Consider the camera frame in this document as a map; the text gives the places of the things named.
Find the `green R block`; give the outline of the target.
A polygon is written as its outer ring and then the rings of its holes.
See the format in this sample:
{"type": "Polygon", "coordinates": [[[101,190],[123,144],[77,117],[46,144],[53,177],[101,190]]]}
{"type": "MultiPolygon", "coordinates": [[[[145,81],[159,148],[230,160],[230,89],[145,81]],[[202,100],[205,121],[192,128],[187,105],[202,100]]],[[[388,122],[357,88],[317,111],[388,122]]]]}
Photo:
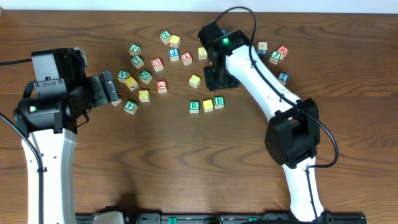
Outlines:
{"type": "Polygon", "coordinates": [[[199,101],[191,101],[189,103],[189,112],[191,114],[197,114],[200,112],[200,102],[199,101]]]}

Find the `yellow O block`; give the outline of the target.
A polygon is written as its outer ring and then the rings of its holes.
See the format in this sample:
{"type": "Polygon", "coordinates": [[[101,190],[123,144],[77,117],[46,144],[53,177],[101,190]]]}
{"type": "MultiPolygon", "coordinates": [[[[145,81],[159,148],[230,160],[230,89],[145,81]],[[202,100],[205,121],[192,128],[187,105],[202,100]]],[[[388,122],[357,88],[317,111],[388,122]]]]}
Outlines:
{"type": "Polygon", "coordinates": [[[205,113],[211,112],[214,110],[214,105],[213,105],[212,99],[203,101],[203,109],[204,109],[205,113]]]}

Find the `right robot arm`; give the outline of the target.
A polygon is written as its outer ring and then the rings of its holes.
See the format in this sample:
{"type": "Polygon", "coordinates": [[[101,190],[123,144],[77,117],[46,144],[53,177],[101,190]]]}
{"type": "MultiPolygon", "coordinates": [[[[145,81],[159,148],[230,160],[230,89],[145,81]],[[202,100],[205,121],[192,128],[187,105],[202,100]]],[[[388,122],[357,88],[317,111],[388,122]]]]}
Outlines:
{"type": "Polygon", "coordinates": [[[314,119],[295,108],[302,106],[317,117],[316,103],[312,99],[302,101],[286,89],[240,30],[224,34],[212,22],[201,28],[198,39],[211,62],[204,69],[207,88],[215,91],[243,85],[248,90],[268,120],[264,144],[284,170],[291,213],[300,222],[318,220],[324,209],[312,166],[320,143],[320,128],[314,119]]]}

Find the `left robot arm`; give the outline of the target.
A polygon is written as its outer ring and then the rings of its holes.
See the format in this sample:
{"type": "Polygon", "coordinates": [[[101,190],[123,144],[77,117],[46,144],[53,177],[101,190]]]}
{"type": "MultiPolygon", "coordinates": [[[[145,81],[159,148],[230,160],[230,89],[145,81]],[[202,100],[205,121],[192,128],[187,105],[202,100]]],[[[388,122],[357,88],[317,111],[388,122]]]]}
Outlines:
{"type": "Polygon", "coordinates": [[[27,161],[28,222],[76,223],[77,120],[121,97],[109,71],[86,75],[86,55],[79,47],[36,51],[31,61],[35,80],[14,110],[27,161]]]}

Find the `green B block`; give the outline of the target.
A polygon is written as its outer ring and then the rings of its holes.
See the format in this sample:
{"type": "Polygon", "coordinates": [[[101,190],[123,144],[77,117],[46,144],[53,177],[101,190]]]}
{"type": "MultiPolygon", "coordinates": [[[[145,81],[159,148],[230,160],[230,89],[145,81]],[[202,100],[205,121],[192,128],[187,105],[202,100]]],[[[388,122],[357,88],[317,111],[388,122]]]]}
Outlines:
{"type": "Polygon", "coordinates": [[[223,96],[215,96],[214,97],[214,109],[223,109],[224,108],[224,97],[223,96]]]}

